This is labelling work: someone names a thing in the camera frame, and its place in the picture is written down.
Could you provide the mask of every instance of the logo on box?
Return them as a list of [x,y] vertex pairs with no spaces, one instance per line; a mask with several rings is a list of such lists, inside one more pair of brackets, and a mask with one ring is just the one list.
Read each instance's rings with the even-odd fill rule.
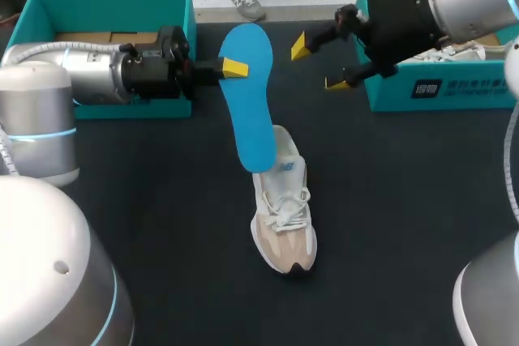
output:
[[417,80],[411,98],[422,99],[437,97],[438,92],[440,92],[441,83],[441,79]]

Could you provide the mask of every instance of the blue insole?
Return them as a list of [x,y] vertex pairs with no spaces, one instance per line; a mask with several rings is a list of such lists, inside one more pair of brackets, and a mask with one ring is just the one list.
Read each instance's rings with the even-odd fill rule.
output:
[[276,162],[276,139],[267,105],[267,83],[272,69],[272,46],[257,24],[237,26],[227,35],[220,57],[249,66],[246,78],[220,80],[234,128],[243,167],[252,173],[269,170]]

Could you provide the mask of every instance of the shoe sole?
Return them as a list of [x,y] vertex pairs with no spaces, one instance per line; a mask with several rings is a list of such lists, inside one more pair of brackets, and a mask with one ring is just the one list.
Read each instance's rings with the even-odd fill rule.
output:
[[248,20],[249,22],[258,22],[259,20],[262,20],[265,18],[265,16],[267,16],[267,14],[263,14],[261,15],[259,18],[249,18],[248,16],[245,16],[244,14],[240,14],[240,16],[246,20]]
[[[278,271],[279,273],[281,273],[282,275],[287,275],[289,273],[285,273],[283,271],[280,271],[277,267],[274,266],[273,263],[270,262],[270,260],[268,259],[267,255],[265,254],[265,252],[263,251],[263,248],[261,247],[260,245],[260,240],[258,238],[258,233],[256,231],[256,215],[254,215],[254,218],[252,218],[252,222],[251,222],[251,232],[252,232],[252,239],[254,239],[254,243],[256,244],[256,247],[258,248],[258,251],[259,253],[261,254],[261,256],[263,257],[263,259],[265,260],[265,262],[272,268],[274,269],[275,271]],[[311,228],[311,234],[313,236],[313,239],[314,239],[314,247],[315,247],[315,256],[317,256],[317,236],[315,235],[315,230],[314,230],[314,227],[312,226]],[[310,267],[308,267],[308,269],[303,269],[303,271],[306,273],[306,272],[309,272],[311,267],[314,266],[314,262],[315,262],[315,257],[313,259],[313,261],[311,262],[310,264]]]

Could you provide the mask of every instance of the sneaker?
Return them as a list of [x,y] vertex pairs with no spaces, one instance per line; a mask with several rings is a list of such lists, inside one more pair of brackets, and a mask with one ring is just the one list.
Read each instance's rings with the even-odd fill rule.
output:
[[317,252],[308,208],[307,165],[284,127],[274,126],[274,133],[276,163],[269,171],[252,175],[257,211],[251,231],[272,269],[301,273],[310,270]]
[[240,15],[251,21],[262,19],[265,16],[265,10],[257,0],[231,0]]

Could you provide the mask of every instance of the teal box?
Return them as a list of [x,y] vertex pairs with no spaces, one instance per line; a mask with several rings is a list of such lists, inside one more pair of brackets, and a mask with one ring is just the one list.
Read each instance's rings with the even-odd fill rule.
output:
[[[196,55],[196,21],[192,0],[28,0],[8,47],[53,41],[57,32],[158,32],[182,26]],[[141,100],[130,105],[82,105],[78,119],[189,117],[191,102]]]
[[[367,0],[357,0],[357,8],[369,15]],[[496,35],[506,44],[519,36],[519,26]],[[359,61],[369,62],[361,44],[356,41],[355,46]],[[516,104],[504,80],[504,61],[412,62],[399,65],[393,77],[377,75],[365,84],[372,111],[502,109]],[[415,88],[434,89],[434,85],[438,88],[435,97],[413,98]]]

